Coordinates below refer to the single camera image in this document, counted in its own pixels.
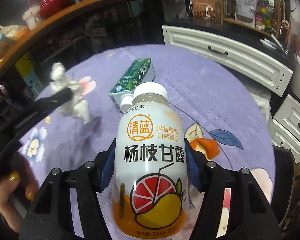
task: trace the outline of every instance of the white cabinet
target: white cabinet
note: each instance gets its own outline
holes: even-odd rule
[[[221,35],[174,26],[162,26],[164,43],[196,51],[255,80],[279,96],[293,71],[269,55]]]
[[[296,163],[300,162],[300,142],[298,139],[275,119],[272,120],[268,128],[272,144],[290,150]]]
[[[279,110],[274,115],[274,119],[300,141],[300,103],[291,95],[287,95]]]

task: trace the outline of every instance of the fingers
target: fingers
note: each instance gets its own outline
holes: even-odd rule
[[[0,179],[0,213],[8,226],[16,233],[21,229],[22,218],[15,208],[9,203],[9,196],[18,187],[20,175],[13,171],[8,177]]]
[[[28,177],[28,181],[25,185],[25,196],[29,201],[32,201],[34,199],[35,194],[37,194],[39,190],[39,185],[26,159],[24,159],[24,165],[25,165],[25,173],[27,174]]]

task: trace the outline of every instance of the purple tablecloth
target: purple tablecloth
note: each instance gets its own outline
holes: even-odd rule
[[[221,152],[214,161],[226,169],[247,167],[255,170],[255,177],[259,176],[259,184],[271,198],[275,177],[274,153],[266,122],[251,95],[218,63],[190,50],[164,45],[111,49],[92,56],[66,73],[84,84],[82,96],[89,103],[91,121],[83,124],[82,120],[53,112],[50,120],[42,120],[21,139],[25,146],[20,152],[32,165],[39,185],[52,168],[76,169],[93,160],[98,152],[108,149],[122,117],[108,92],[134,59],[148,57],[153,60],[154,81],[166,88],[170,106],[179,115],[184,130],[198,126],[204,138],[217,140]],[[51,89],[47,87],[40,97],[49,95]],[[32,156],[28,152],[34,139],[40,144],[37,154]],[[83,236],[75,194],[71,197],[75,231]],[[98,194],[98,198],[112,238],[130,239],[116,228],[112,220],[112,183]],[[202,199],[193,189],[190,198],[195,212],[189,211],[190,222],[183,237],[189,236]]]

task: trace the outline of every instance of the gold nail polish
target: gold nail polish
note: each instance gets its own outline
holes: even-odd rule
[[[20,179],[19,172],[17,172],[17,171],[11,172],[9,177],[12,182],[16,182]]]
[[[30,193],[28,194],[28,196],[27,196],[27,199],[30,200],[30,201],[32,201],[33,198],[34,198],[34,195],[30,192]]]

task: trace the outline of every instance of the crumpled tissue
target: crumpled tissue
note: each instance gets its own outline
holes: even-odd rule
[[[66,87],[73,92],[72,99],[58,107],[57,111],[63,116],[72,116],[74,119],[82,119],[83,123],[88,123],[90,121],[88,102],[81,96],[83,85],[76,79],[67,77],[64,74],[65,71],[63,64],[58,62],[53,64],[50,73],[50,78],[53,80],[53,82],[50,82],[50,86],[54,94]]]

